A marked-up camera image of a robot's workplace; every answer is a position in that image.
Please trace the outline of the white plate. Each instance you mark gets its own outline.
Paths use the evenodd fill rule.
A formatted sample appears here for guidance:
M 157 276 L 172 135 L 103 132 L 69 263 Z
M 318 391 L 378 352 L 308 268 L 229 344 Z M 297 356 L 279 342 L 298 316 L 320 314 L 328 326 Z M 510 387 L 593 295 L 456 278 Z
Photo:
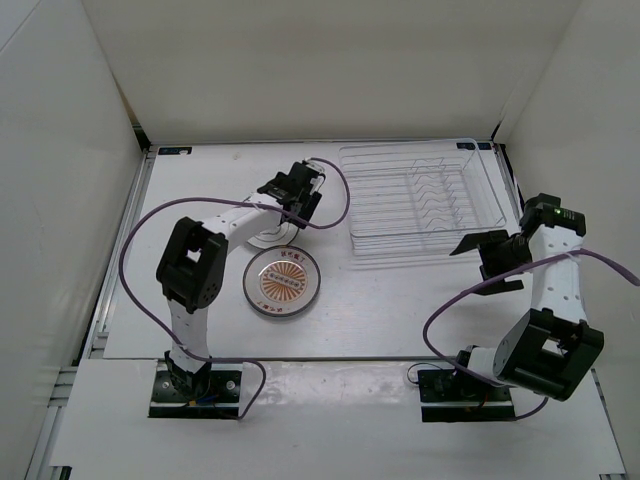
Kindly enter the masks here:
M 297 237 L 299 228 L 291 223 L 283 223 L 278 227 L 265 230 L 246 241 L 246 244 L 258 250 L 272 247 L 288 246 Z

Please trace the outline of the orange patterned glass plate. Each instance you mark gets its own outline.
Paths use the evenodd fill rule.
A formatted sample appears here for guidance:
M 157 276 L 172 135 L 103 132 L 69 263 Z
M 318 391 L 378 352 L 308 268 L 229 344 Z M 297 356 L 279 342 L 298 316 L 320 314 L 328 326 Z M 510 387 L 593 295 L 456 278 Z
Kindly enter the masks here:
M 255 311 L 271 318 L 289 318 L 315 303 L 321 282 L 319 265 L 308 252 L 293 246 L 276 246 L 251 259 L 242 286 Z

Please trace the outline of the white wire dish rack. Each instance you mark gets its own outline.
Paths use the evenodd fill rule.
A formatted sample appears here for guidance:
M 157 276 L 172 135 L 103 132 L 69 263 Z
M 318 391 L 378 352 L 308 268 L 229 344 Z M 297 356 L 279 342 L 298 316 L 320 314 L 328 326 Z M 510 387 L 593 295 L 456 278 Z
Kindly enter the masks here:
M 507 216 L 472 139 L 371 143 L 339 151 L 351 192 L 349 232 L 360 257 L 449 253 Z

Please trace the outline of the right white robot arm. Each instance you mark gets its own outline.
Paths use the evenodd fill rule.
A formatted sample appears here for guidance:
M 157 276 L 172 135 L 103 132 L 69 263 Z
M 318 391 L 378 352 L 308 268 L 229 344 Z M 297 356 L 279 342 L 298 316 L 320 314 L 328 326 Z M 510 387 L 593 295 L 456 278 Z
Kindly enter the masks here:
M 570 252 L 583 245 L 583 214 L 562 207 L 558 197 L 540 193 L 524 205 L 519 232 L 492 230 L 465 235 L 454 254 L 475 250 L 481 259 L 482 296 L 521 290 L 504 274 L 533 264 L 531 304 L 495 348 L 469 346 L 449 375 L 460 399 L 480 393 L 486 379 L 554 400 L 567 400 L 604 347 L 604 335 L 590 327 L 581 300 L 580 268 Z

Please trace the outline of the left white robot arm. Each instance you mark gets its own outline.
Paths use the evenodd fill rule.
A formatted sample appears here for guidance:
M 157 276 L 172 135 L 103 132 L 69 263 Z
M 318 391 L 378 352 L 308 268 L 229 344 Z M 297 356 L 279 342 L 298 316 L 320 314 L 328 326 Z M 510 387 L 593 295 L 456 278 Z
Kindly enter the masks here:
M 210 386 L 208 308 L 221 292 L 228 255 L 283 223 L 303 227 L 322 198 L 324 177 L 318 163 L 296 162 L 226 212 L 204 221 L 184 217 L 175 224 L 156 279 L 177 336 L 165 359 L 174 388 L 186 399 L 202 398 Z

